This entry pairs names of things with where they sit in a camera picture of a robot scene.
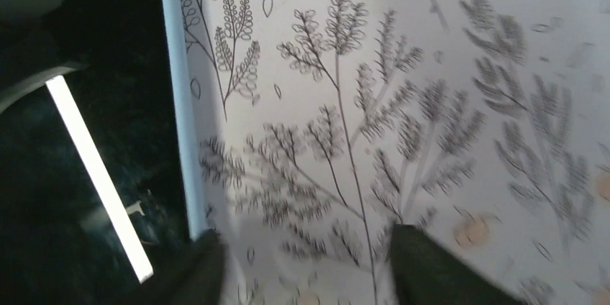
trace leaf drawing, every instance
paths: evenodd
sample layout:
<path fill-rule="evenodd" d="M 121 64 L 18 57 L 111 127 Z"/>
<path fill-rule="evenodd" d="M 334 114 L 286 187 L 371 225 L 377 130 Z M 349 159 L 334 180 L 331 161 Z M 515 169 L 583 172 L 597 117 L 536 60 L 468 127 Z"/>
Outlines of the leaf drawing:
<path fill-rule="evenodd" d="M 250 247 L 248 247 L 247 253 L 246 253 L 246 258 L 250 265 L 254 264 L 254 257 L 255 257 L 254 247 L 250 246 Z"/>
<path fill-rule="evenodd" d="M 291 225 L 290 228 L 299 243 L 284 242 L 281 247 L 285 253 L 297 260 L 319 260 L 327 255 L 324 240 L 313 238 L 309 233 L 304 232 L 294 225 Z"/>
<path fill-rule="evenodd" d="M 263 13 L 269 17 L 273 11 L 273 0 L 263 0 Z"/>
<path fill-rule="evenodd" d="M 377 79 L 373 71 L 366 63 L 358 67 L 358 95 L 355 99 L 356 107 L 363 110 L 364 117 L 358 128 L 350 138 L 350 144 L 355 144 L 360 135 L 364 135 L 369 141 L 382 137 L 387 129 L 394 128 L 394 120 L 400 115 L 404 105 L 408 104 L 414 95 L 414 86 L 406 80 L 402 86 L 394 92 L 393 98 L 387 104 L 383 101 L 391 87 L 392 80 L 397 73 L 407 73 L 417 67 L 423 61 L 422 49 L 419 47 L 406 47 L 406 36 L 400 36 L 399 40 L 393 34 L 396 23 L 396 12 L 390 9 L 384 14 L 381 28 L 378 29 L 379 44 L 377 51 L 378 73 L 383 81 L 379 92 L 373 93 L 373 86 Z"/>
<path fill-rule="evenodd" d="M 204 176 L 214 183 L 241 187 L 245 175 L 245 165 L 241 157 L 233 155 L 224 143 L 213 137 L 200 144 L 200 165 Z"/>
<path fill-rule="evenodd" d="M 544 245 L 542 245 L 542 244 L 540 244 L 540 242 L 534 240 L 534 246 L 536 247 L 536 250 L 538 250 L 538 252 L 540 252 L 540 255 L 542 255 L 549 262 L 553 262 L 553 257 L 551 255 L 551 252 L 549 252 L 549 250 Z"/>
<path fill-rule="evenodd" d="M 554 30 L 554 28 L 548 24 L 533 24 L 530 29 L 536 33 L 549 33 Z"/>
<path fill-rule="evenodd" d="M 280 89 L 280 86 L 278 86 L 277 84 L 273 85 L 273 90 L 276 91 L 276 95 L 278 96 L 278 99 L 282 99 L 282 90 Z"/>
<path fill-rule="evenodd" d="M 198 100 L 201 98 L 201 85 L 196 78 L 191 80 L 191 94 L 193 94 L 193 96 Z"/>
<path fill-rule="evenodd" d="M 239 94 L 253 106 L 260 100 L 260 94 L 256 93 L 260 46 L 252 40 L 254 23 L 250 0 L 222 0 L 224 23 L 216 27 L 206 20 L 204 5 L 204 0 L 181 0 L 186 49 L 187 52 L 193 52 L 193 47 L 200 49 L 211 62 L 224 118 L 228 120 L 227 101 L 232 94 Z M 202 25 L 203 36 L 195 32 L 196 25 Z M 245 50 L 238 47 L 241 42 L 249 44 Z M 242 52 L 245 56 L 240 62 Z"/>
<path fill-rule="evenodd" d="M 360 265 L 362 243 L 360 243 L 358 235 L 350 229 L 347 221 L 335 220 L 329 238 L 334 253 L 339 259 L 350 260 L 355 265 Z"/>
<path fill-rule="evenodd" d="M 461 5 L 473 29 L 489 37 L 485 40 L 465 29 L 473 44 L 491 57 L 475 60 L 479 77 L 473 82 L 486 97 L 487 106 L 510 119 L 503 123 L 504 141 L 495 141 L 496 154 L 514 178 L 507 184 L 508 190 L 533 214 L 541 206 L 550 206 L 567 254 L 574 240 L 587 239 L 594 204 L 588 190 L 587 162 L 569 152 L 571 91 L 533 74 L 535 86 L 526 95 L 515 68 L 525 56 L 522 28 L 513 17 L 495 14 L 485 0 L 462 1 Z M 580 44 L 567 65 L 580 66 L 591 46 Z M 523 137 L 522 130 L 527 128 L 535 137 L 533 145 Z M 557 176 L 561 171 L 565 173 L 565 182 Z"/>

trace botanical print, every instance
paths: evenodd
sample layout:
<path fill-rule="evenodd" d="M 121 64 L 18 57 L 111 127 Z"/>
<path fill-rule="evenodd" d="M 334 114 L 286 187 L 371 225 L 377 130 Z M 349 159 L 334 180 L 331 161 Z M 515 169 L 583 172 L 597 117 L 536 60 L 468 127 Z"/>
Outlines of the botanical print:
<path fill-rule="evenodd" d="M 396 305 L 394 224 L 527 304 L 610 304 L 605 39 L 570 15 L 604 13 L 514 1 L 181 0 L 223 304 Z"/>
<path fill-rule="evenodd" d="M 260 94 L 256 93 L 260 46 L 258 41 L 252 40 L 254 23 L 250 0 L 221 0 L 224 24 L 215 28 L 206 21 L 203 1 L 181 0 L 186 52 L 195 46 L 213 64 L 224 118 L 228 119 L 227 100 L 232 94 L 251 100 L 252 105 L 260 98 Z M 204 36 L 194 32 L 199 24 L 204 27 Z M 240 61 L 238 53 L 243 54 L 243 60 Z"/>
<path fill-rule="evenodd" d="M 495 140 L 498 157 L 514 177 L 508 190 L 533 214 L 543 205 L 552 208 L 568 253 L 574 240 L 588 238 L 595 202 L 587 160 L 569 150 L 572 92 L 534 74 L 535 91 L 528 98 L 516 68 L 526 51 L 521 26 L 512 16 L 496 14 L 486 0 L 461 1 L 460 5 L 473 29 L 489 38 L 464 29 L 470 41 L 489 56 L 475 60 L 481 79 L 474 78 L 474 84 L 486 97 L 485 104 L 508 118 L 503 123 L 503 140 Z M 534 147 L 523 138 L 525 127 L 533 130 Z"/>

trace black leaf pattern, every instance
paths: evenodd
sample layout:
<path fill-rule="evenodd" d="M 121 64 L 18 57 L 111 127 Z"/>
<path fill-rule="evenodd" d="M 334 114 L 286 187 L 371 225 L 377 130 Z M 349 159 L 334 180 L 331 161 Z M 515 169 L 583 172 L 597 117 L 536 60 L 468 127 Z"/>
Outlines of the black leaf pattern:
<path fill-rule="evenodd" d="M 431 175 L 422 184 L 422 188 L 429 194 L 435 194 L 436 190 L 447 193 L 451 185 L 462 186 L 463 177 L 472 178 L 474 176 L 474 165 L 475 161 L 472 158 L 450 163 Z"/>
<path fill-rule="evenodd" d="M 199 160 L 204 177 L 223 186 L 242 186 L 245 166 L 240 157 L 227 150 L 224 143 L 216 137 L 204 140 L 200 144 L 202 156 Z"/>
<path fill-rule="evenodd" d="M 373 97 L 373 86 L 375 79 L 373 71 L 366 63 L 361 63 L 358 66 L 358 78 L 356 79 L 358 90 L 354 102 L 356 107 L 364 111 L 364 115 L 368 116 L 375 106 L 375 98 Z"/>
<path fill-rule="evenodd" d="M 402 114 L 403 107 L 409 103 L 414 92 L 413 83 L 405 81 L 405 84 L 394 92 L 393 98 L 387 104 L 365 117 L 360 131 L 368 141 L 372 142 L 377 137 L 383 137 L 386 129 L 394 128 L 394 119 Z"/>
<path fill-rule="evenodd" d="M 258 41 L 252 41 L 250 48 L 246 52 L 245 59 L 237 66 L 235 70 L 235 81 L 233 82 L 233 90 L 237 91 L 241 96 L 254 99 L 256 91 L 256 80 L 258 80 L 257 65 L 260 58 L 260 45 Z"/>
<path fill-rule="evenodd" d="M 379 38 L 375 39 L 379 44 L 379 51 L 377 51 L 378 60 L 376 63 L 383 85 L 374 98 L 372 87 L 375 79 L 370 72 L 370 68 L 367 65 L 363 65 L 358 69 L 356 106 L 364 111 L 364 118 L 350 138 L 352 145 L 355 144 L 356 139 L 360 135 L 365 135 L 368 141 L 371 142 L 376 137 L 383 136 L 386 129 L 392 129 L 393 120 L 398 113 L 395 110 L 395 108 L 398 108 L 396 105 L 398 103 L 397 98 L 403 96 L 406 99 L 404 94 L 409 94 L 406 90 L 414 89 L 410 81 L 405 81 L 405 84 L 394 92 L 394 98 L 386 105 L 382 105 L 391 87 L 392 79 L 397 73 L 396 69 L 407 73 L 409 70 L 415 69 L 417 63 L 423 61 L 423 51 L 421 48 L 413 47 L 410 50 L 407 49 L 406 36 L 402 35 L 400 40 L 396 41 L 396 46 L 394 46 L 395 14 L 395 11 L 392 9 L 385 13 L 385 19 L 381 22 L 382 28 L 378 30 Z"/>
<path fill-rule="evenodd" d="M 325 28 L 331 39 L 329 46 L 338 55 L 359 49 L 362 46 L 360 41 L 365 36 L 361 27 L 366 25 L 364 17 L 368 15 L 364 3 L 355 4 L 351 0 L 330 0 L 330 3 Z"/>
<path fill-rule="evenodd" d="M 437 122 L 441 118 L 446 90 L 445 80 L 438 80 L 420 92 L 419 105 L 422 107 L 424 117 L 429 122 Z"/>
<path fill-rule="evenodd" d="M 204 0 L 181 0 L 187 52 L 193 46 L 199 46 L 211 61 L 222 98 L 224 118 L 228 120 L 227 101 L 232 93 L 239 93 L 244 99 L 251 101 L 253 106 L 260 100 L 260 94 L 255 93 L 258 79 L 255 68 L 260 57 L 260 46 L 258 42 L 252 41 L 244 61 L 239 63 L 235 59 L 238 54 L 238 41 L 252 39 L 254 23 L 250 0 L 221 2 L 223 23 L 222 26 L 213 28 L 206 20 Z M 191 30 L 196 24 L 202 24 L 203 38 L 198 36 L 198 32 Z M 221 76 L 221 73 L 228 73 L 228 76 Z"/>
<path fill-rule="evenodd" d="M 317 122 L 307 123 L 305 135 L 309 138 L 316 160 L 330 161 L 343 154 L 345 140 L 340 126 L 341 117 L 334 106 L 320 107 L 320 114 Z"/>
<path fill-rule="evenodd" d="M 350 224 L 347 221 L 335 220 L 329 238 L 337 258 L 349 260 L 354 265 L 360 265 L 362 243 L 358 239 L 358 235 L 350 229 Z"/>
<path fill-rule="evenodd" d="M 214 41 L 216 42 L 216 57 L 217 66 L 220 71 L 231 71 L 231 62 L 233 61 L 233 52 L 229 47 L 227 38 L 221 27 L 216 28 L 216 34 L 214 35 Z"/>
<path fill-rule="evenodd" d="M 541 76 L 533 74 L 535 91 L 529 98 L 524 95 L 514 68 L 514 64 L 521 65 L 525 58 L 522 27 L 515 18 L 495 15 L 491 8 L 485 9 L 485 14 L 476 12 L 474 3 L 475 0 L 470 4 L 462 1 L 461 5 L 475 30 L 486 32 L 491 40 L 482 40 L 466 29 L 467 36 L 494 60 L 503 60 L 507 65 L 505 68 L 494 65 L 488 58 L 476 60 L 482 81 L 476 78 L 474 84 L 487 98 L 484 101 L 489 108 L 517 119 L 504 122 L 504 145 L 495 141 L 496 153 L 505 168 L 515 180 L 521 179 L 510 181 L 508 189 L 516 201 L 532 213 L 542 204 L 551 206 L 567 254 L 572 241 L 588 237 L 594 205 L 593 195 L 587 189 L 587 162 L 582 157 L 575 159 L 568 151 L 573 114 L 571 92 L 556 83 L 545 83 Z M 492 20 L 493 24 L 482 23 Z M 507 91 L 499 86 L 500 79 Z M 520 120 L 523 115 L 527 116 L 534 134 L 536 149 L 528 146 L 522 137 Z M 558 182 L 555 176 L 559 166 L 565 171 L 564 183 Z M 523 177 L 529 184 L 523 183 Z"/>
<path fill-rule="evenodd" d="M 485 122 L 486 116 L 480 111 L 474 111 L 470 119 L 465 118 L 467 103 L 466 92 L 458 91 L 445 112 L 445 128 L 439 138 L 439 146 L 445 153 L 458 156 L 469 150 Z"/>
<path fill-rule="evenodd" d="M 539 191 L 535 191 L 522 184 L 509 182 L 509 190 L 515 200 L 531 213 L 535 213 L 545 202 L 544 196 Z"/>
<path fill-rule="evenodd" d="M 400 179 L 396 169 L 390 164 L 387 154 L 381 149 L 375 152 L 376 179 L 371 184 L 373 192 L 368 203 L 389 222 L 403 222 L 400 215 Z"/>
<path fill-rule="evenodd" d="M 377 234 L 377 241 L 373 248 L 375 262 L 385 262 L 388 258 L 388 246 L 392 237 L 392 225 L 387 224 Z"/>
<path fill-rule="evenodd" d="M 308 232 L 303 231 L 294 224 L 290 225 L 289 230 L 300 244 L 295 242 L 284 242 L 282 244 L 282 251 L 286 254 L 297 260 L 319 260 L 327 255 L 324 240 L 313 238 Z"/>
<path fill-rule="evenodd" d="M 299 46 L 293 45 L 292 42 L 282 42 L 278 45 L 278 50 L 282 58 L 291 60 L 290 69 L 298 70 L 302 74 L 310 73 L 314 80 L 320 81 L 322 73 L 326 73 L 320 60 L 326 47 L 322 34 L 317 32 L 319 24 L 314 21 L 315 14 L 313 10 L 305 12 L 295 10 L 294 16 L 300 23 L 293 24 L 292 28 L 296 32 L 295 40 Z"/>
<path fill-rule="evenodd" d="M 485 32 L 490 40 L 484 40 L 464 29 L 468 39 L 492 58 L 502 56 L 521 64 L 526 51 L 524 32 L 512 16 L 497 15 L 486 0 L 460 1 L 464 12 L 470 17 L 476 32 Z"/>
<path fill-rule="evenodd" d="M 399 126 L 398 150 L 403 158 L 409 162 L 415 161 L 421 150 L 422 126 L 408 114 L 402 114 Z"/>

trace curved edge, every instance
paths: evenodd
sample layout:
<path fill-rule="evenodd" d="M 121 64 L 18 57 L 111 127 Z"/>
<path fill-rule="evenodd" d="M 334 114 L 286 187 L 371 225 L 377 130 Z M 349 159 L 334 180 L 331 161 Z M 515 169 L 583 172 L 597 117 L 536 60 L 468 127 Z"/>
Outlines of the curved edge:
<path fill-rule="evenodd" d="M 199 157 L 195 114 L 191 101 L 191 89 L 188 81 L 188 63 L 184 46 L 184 30 L 179 0 L 162 0 L 165 33 L 168 41 L 171 82 L 176 129 L 178 133 L 178 151 L 186 200 L 188 233 L 192 240 L 197 239 L 209 227 L 205 218 L 206 201 L 202 189 L 203 181 L 199 175 Z"/>

